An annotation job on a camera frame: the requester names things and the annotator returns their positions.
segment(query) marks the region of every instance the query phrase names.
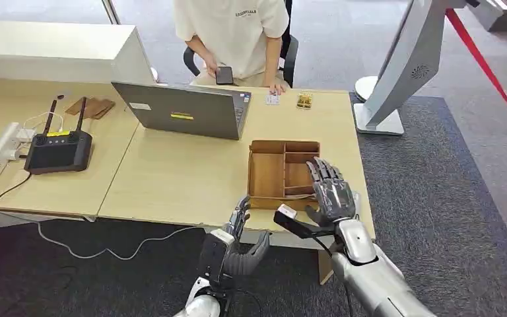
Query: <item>wooden tray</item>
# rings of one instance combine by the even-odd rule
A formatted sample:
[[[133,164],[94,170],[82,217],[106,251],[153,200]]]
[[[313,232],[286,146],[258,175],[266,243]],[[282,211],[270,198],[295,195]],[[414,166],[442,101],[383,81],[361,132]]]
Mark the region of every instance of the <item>wooden tray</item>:
[[[320,156],[320,144],[310,141],[254,140],[250,145],[248,194],[252,208],[276,209],[286,203],[296,210],[318,208],[306,166]]]

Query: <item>white power strip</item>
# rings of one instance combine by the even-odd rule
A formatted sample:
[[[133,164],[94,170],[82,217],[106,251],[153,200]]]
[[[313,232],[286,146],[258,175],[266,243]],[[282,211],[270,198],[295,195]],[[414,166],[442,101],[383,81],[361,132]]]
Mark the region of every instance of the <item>white power strip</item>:
[[[10,123],[0,137],[0,175],[9,160],[18,159],[18,148],[22,142],[30,141],[34,130],[22,129],[18,122]]]

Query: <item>black chair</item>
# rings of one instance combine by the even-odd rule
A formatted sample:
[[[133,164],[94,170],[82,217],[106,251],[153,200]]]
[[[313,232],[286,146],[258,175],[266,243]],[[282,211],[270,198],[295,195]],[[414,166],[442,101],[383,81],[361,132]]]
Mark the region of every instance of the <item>black chair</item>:
[[[285,0],[285,6],[288,12],[288,27],[283,34],[283,47],[281,48],[281,58],[285,60],[284,67],[280,67],[279,70],[283,71],[283,77],[285,81],[292,87],[292,81],[294,79],[294,64],[296,63],[296,53],[298,52],[298,40],[290,35],[290,19],[292,12],[292,0]],[[187,68],[195,75],[200,74],[200,70],[195,65],[193,56],[195,52],[191,48],[186,48],[184,52],[184,63]]]

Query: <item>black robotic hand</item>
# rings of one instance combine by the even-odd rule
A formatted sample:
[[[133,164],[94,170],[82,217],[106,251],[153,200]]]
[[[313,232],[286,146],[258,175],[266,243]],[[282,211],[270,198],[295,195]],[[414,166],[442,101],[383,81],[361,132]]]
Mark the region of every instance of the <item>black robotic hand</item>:
[[[257,243],[254,244],[247,252],[240,251],[240,238],[244,231],[244,225],[250,218],[250,197],[243,197],[230,216],[230,220],[222,227],[224,231],[234,236],[235,242],[231,246],[231,250],[224,260],[224,272],[234,275],[249,275],[265,257],[269,250],[269,232],[264,231],[259,235]]]
[[[337,167],[314,157],[316,165],[306,162],[314,180],[314,191],[320,205],[319,212],[306,207],[308,216],[321,227],[328,227],[340,219],[351,219],[356,215],[355,200],[349,184]]]

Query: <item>red barrier rope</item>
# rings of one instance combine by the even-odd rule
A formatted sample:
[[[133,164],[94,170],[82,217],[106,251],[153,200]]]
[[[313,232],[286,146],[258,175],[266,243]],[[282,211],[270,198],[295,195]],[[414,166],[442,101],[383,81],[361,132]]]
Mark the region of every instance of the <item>red barrier rope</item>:
[[[502,99],[506,101],[507,103],[507,95],[504,92],[504,89],[502,88],[502,85],[492,72],[492,69],[489,67],[487,61],[481,55],[479,49],[473,42],[473,39],[471,39],[471,36],[463,26],[463,23],[461,23],[461,20],[459,19],[457,13],[453,9],[446,10],[446,16],[448,17],[448,20],[452,23],[454,26],[457,35],[461,38],[463,43],[467,46],[467,49],[473,55],[479,66],[481,66],[481,69],[485,72],[485,75],[489,78],[489,80],[492,82],[492,85],[498,90],[498,93],[502,96]]]

